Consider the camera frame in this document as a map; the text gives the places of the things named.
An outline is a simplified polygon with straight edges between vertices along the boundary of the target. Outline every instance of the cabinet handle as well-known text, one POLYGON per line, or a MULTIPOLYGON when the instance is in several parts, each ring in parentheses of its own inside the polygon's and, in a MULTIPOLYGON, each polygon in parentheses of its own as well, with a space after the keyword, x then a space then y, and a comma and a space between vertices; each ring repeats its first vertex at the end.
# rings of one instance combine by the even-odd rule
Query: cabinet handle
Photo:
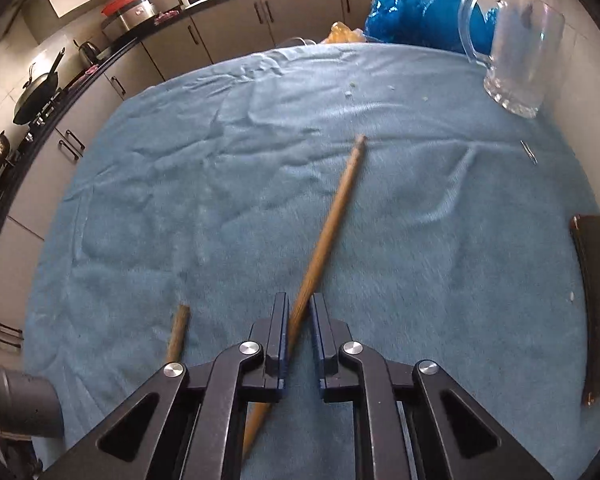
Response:
POLYGON ((189 34, 191 35, 191 39, 193 40, 193 43, 195 43, 196 45, 199 45, 198 40, 196 39, 196 35, 193 33, 193 30, 191 29, 191 25, 187 25, 187 28, 189 29, 189 34))
POLYGON ((117 78, 116 76, 111 76, 111 82, 113 83, 114 81, 115 81, 115 82, 118 84, 118 86, 120 87, 120 92, 121 92, 121 95, 120 95, 120 97, 124 97, 124 96, 126 95, 126 90, 125 90, 125 87, 123 87, 123 86, 121 85, 120 81, 118 81, 118 78, 117 78))
POLYGON ((5 345, 9 345, 9 346, 13 346, 14 348, 22 348, 22 345, 20 343, 12 343, 10 341, 5 341, 2 338, 0 338, 0 343, 3 343, 5 345))
POLYGON ((71 152, 71 154, 74 156, 74 162, 78 162, 78 160, 80 159, 78 154, 75 153, 74 150, 72 150, 66 142, 64 142, 64 139, 58 140, 58 150, 61 150, 63 146, 66 149, 68 149, 71 152))
POLYGON ((269 13, 269 19, 271 20, 271 23, 273 23, 273 15, 271 14, 271 8, 269 7, 269 2, 266 1, 264 2, 265 7, 267 7, 267 12, 269 13))
POLYGON ((349 5, 349 0, 344 0, 347 4, 347 14, 351 14, 351 6, 349 5))
POLYGON ((17 337, 18 339, 22 339, 22 330, 21 329, 14 328, 13 326, 5 325, 4 323, 0 322, 0 329, 3 329, 3 328, 5 328, 7 330, 11 330, 12 332, 15 332, 17 335, 15 335, 14 337, 17 337))
POLYGON ((258 15, 258 21, 260 22, 261 25, 263 25, 264 22, 262 21, 262 16, 260 16, 260 11, 258 10, 258 3, 257 2, 253 3, 253 8, 256 9, 256 14, 258 15))
POLYGON ((78 137, 75 136, 75 134, 71 131, 71 130, 67 130, 66 131, 66 137, 67 139, 69 137, 73 137, 75 139, 75 142, 77 142, 78 144, 80 144, 80 151, 83 152, 84 151, 84 144, 80 142, 80 139, 78 139, 78 137))

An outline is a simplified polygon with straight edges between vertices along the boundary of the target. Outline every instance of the mug handle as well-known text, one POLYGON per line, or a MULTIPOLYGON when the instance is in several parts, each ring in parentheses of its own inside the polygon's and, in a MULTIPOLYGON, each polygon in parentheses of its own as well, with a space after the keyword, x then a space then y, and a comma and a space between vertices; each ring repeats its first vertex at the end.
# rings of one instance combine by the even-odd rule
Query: mug handle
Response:
POLYGON ((460 1, 460 7, 458 8, 458 33, 460 34, 460 42, 462 43, 464 52, 469 58, 469 63, 477 63, 488 68, 491 66, 491 56, 478 52, 471 41, 471 16, 477 2, 478 0, 460 1))

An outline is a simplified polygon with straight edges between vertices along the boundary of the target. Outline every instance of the glass mug base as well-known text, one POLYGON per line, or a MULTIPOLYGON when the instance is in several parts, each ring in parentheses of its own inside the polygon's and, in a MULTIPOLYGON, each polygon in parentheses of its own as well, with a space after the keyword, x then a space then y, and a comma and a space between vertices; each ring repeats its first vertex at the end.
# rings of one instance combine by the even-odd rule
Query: glass mug base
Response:
POLYGON ((530 107, 517 100, 510 92, 507 92, 497 78, 487 74, 484 78, 484 89, 491 98, 509 112, 527 119, 533 119, 538 114, 538 108, 530 107))

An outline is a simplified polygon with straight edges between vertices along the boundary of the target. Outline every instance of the wooden stick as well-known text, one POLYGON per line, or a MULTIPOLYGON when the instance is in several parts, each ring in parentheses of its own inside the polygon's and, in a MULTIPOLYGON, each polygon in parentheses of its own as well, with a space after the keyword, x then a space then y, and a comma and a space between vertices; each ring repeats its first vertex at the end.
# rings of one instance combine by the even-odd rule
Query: wooden stick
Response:
MULTIPOLYGON (((327 215, 324 225, 322 226, 320 237, 318 238, 318 242, 314 248, 314 254, 311 256, 311 261, 309 262, 309 266, 307 267, 304 278, 302 279, 302 284, 300 286, 298 296, 296 297, 296 302, 294 303, 294 307, 289 316, 288 330, 286 332, 289 358, 291 358, 294 347, 296 346, 296 342, 298 341, 300 329, 302 328, 302 320, 304 319, 304 315, 306 313, 309 298, 315 292, 315 289, 322 278, 322 272, 331 252, 333 240, 338 233, 338 228, 347 206, 347 200, 349 199, 351 188, 353 187, 355 181, 356 172, 360 165, 360 161, 362 160, 365 141, 366 137, 364 135, 359 135, 356 137, 353 149, 349 155, 349 160, 347 161, 347 167, 340 177, 338 190, 336 191, 336 195, 333 197, 329 214, 327 215)), ((266 418, 267 413, 269 413, 269 409, 270 404, 263 404, 259 402, 254 404, 244 430, 244 442, 242 444, 243 460, 249 454, 251 446, 253 445, 258 434, 258 430, 266 418)))
POLYGON ((171 338, 167 347, 166 363, 175 363, 180 360, 182 354, 182 345, 184 343, 184 335, 187 331, 187 323, 189 322, 189 305, 180 304, 178 310, 173 316, 173 327, 171 329, 171 338))

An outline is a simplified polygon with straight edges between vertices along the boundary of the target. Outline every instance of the red lid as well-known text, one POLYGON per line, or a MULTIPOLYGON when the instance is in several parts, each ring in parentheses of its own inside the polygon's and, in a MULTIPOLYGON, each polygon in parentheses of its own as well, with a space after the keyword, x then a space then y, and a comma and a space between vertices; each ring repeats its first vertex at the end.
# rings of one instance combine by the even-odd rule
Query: red lid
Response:
POLYGON ((116 12, 118 9, 121 9, 122 7, 124 7, 126 4, 130 4, 132 1, 135 1, 135 0, 113 0, 104 9, 102 9, 102 13, 105 16, 110 16, 114 12, 116 12))

